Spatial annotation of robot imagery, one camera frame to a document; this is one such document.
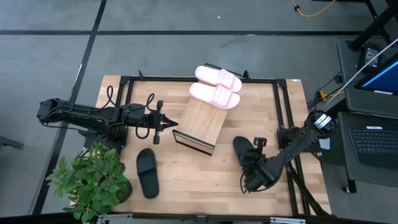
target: wooden block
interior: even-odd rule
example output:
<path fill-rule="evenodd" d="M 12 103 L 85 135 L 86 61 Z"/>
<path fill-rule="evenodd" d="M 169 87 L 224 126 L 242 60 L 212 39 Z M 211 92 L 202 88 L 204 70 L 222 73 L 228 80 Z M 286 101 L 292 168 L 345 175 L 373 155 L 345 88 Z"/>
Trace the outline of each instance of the wooden block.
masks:
<path fill-rule="evenodd" d="M 175 141 L 191 149 L 213 154 L 227 111 L 191 97 L 180 124 L 173 130 Z"/>

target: white cable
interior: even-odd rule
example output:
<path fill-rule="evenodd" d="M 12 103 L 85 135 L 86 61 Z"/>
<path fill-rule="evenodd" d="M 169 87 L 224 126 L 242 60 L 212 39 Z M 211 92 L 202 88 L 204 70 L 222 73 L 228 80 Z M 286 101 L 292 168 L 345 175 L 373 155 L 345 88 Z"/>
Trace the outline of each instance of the white cable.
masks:
<path fill-rule="evenodd" d="M 398 38 L 396 40 L 394 40 L 390 45 L 388 45 L 386 48 L 384 48 L 382 51 L 380 51 L 376 56 L 374 56 L 368 63 L 366 63 L 366 65 L 364 65 L 361 69 L 358 70 L 358 72 L 350 79 L 348 80 L 348 82 L 343 85 L 343 87 L 341 87 L 341 89 L 339 89 L 339 91 L 332 97 L 330 98 L 329 101 L 326 102 L 325 106 L 323 107 L 322 110 L 324 110 L 326 108 L 326 106 L 328 106 L 328 104 L 330 103 L 330 101 L 332 101 L 342 90 L 344 90 L 344 88 L 346 88 L 348 86 L 348 84 L 351 83 L 351 81 L 353 81 L 353 79 L 362 72 L 362 70 L 364 68 L 366 68 L 366 66 L 368 66 L 374 59 L 376 59 L 378 56 L 380 56 L 380 54 L 383 54 L 383 52 L 385 52 L 389 47 L 391 47 L 392 45 L 394 45 L 394 43 L 396 43 L 398 41 Z"/>

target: yellow cable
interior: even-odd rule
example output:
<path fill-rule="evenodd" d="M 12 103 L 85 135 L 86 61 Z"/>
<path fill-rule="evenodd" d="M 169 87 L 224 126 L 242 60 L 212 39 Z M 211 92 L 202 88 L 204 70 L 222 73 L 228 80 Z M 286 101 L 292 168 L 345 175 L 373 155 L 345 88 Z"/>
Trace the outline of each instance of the yellow cable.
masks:
<path fill-rule="evenodd" d="M 296 2 L 295 2 L 294 0 L 292 0 L 292 1 L 293 1 L 294 7 L 296 7 L 296 6 L 297 6 L 297 5 L 296 5 Z M 336 0 L 333 0 L 331 3 L 329 3 L 329 5 L 327 5 L 326 7 L 324 7 L 321 11 L 318 11 L 318 12 L 312 14 L 312 15 L 305 15 L 304 13 L 302 13 L 302 12 L 300 11 L 300 9 L 297 9 L 297 12 L 300 13 L 300 15 L 302 15 L 303 17 L 313 17 L 313 16 L 316 16 L 316 15 L 318 15 L 319 13 L 323 12 L 325 9 L 329 8 L 333 3 L 335 3 L 335 1 L 336 1 Z"/>

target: potted plant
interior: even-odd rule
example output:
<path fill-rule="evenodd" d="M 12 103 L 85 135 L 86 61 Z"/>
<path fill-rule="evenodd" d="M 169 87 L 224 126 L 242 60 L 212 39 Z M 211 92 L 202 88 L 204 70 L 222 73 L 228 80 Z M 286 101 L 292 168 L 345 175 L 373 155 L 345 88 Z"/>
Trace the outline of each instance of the potted plant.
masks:
<path fill-rule="evenodd" d="M 123 175 L 126 168 L 119 158 L 115 149 L 101 143 L 95 143 L 88 155 L 77 155 L 70 165 L 61 158 L 58 170 L 46 180 L 56 186 L 56 196 L 70 194 L 68 198 L 74 204 L 63 210 L 73 212 L 76 219 L 85 223 L 126 201 L 132 194 L 132 187 Z"/>

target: blue screen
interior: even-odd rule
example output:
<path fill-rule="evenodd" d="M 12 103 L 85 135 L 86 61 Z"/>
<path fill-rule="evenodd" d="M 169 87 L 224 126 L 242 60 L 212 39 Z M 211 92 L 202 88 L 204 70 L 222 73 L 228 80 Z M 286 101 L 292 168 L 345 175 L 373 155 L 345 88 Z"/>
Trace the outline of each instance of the blue screen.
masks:
<path fill-rule="evenodd" d="M 362 87 L 374 90 L 398 93 L 398 61 L 388 66 Z"/>

